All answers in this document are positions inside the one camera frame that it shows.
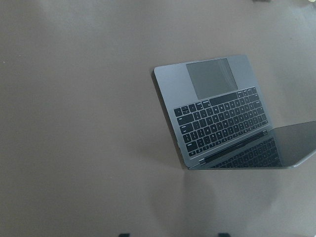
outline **open laptop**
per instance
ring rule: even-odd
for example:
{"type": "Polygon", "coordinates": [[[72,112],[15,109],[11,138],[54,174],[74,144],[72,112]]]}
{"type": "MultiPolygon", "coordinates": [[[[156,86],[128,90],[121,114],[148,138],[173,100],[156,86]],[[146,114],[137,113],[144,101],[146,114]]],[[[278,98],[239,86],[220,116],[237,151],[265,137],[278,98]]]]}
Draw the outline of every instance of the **open laptop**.
{"type": "Polygon", "coordinates": [[[285,134],[308,125],[273,129],[247,56],[161,66],[154,73],[189,169],[294,167],[313,153],[313,145],[301,146],[299,157],[285,152],[285,134]]]}

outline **gray floor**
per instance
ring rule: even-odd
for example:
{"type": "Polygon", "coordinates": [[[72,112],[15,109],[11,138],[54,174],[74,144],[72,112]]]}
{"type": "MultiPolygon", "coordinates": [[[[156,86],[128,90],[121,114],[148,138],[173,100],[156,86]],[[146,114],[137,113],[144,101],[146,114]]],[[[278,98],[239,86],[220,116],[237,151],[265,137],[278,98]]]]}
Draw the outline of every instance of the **gray floor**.
{"type": "Polygon", "coordinates": [[[0,0],[0,15],[0,236],[316,234],[315,157],[187,171],[150,75],[247,54],[275,125],[315,120],[315,4],[0,0]]]}

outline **smooth surface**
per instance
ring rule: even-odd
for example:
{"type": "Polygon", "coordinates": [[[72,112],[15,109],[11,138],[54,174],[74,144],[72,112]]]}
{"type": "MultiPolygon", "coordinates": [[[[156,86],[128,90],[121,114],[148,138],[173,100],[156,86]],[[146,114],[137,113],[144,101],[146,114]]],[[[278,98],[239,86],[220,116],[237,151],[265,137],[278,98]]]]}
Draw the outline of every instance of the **smooth surface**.
{"type": "Polygon", "coordinates": [[[276,126],[315,120],[313,3],[1,0],[0,13],[0,236],[315,235],[315,156],[184,170],[150,76],[247,54],[276,126]]]}

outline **black keyboard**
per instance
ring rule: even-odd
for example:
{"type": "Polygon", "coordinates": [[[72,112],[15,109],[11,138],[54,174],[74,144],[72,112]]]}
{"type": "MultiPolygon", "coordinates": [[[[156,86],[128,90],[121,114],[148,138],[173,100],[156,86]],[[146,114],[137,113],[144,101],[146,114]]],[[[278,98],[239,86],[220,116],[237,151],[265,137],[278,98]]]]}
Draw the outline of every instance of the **black keyboard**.
{"type": "Polygon", "coordinates": [[[174,109],[189,156],[268,124],[255,87],[174,109]]]}
{"type": "Polygon", "coordinates": [[[281,167],[276,144],[270,138],[212,168],[281,167]]]}

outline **floor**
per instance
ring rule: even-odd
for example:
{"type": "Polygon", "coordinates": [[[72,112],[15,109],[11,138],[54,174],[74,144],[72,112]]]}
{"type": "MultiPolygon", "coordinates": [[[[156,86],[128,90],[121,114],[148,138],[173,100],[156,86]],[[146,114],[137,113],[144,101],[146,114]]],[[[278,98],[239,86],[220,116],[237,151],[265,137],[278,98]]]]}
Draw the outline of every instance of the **floor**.
{"type": "Polygon", "coordinates": [[[316,234],[315,157],[188,171],[151,78],[156,66],[247,54],[275,126],[315,120],[315,3],[0,6],[0,236],[316,234]]]}

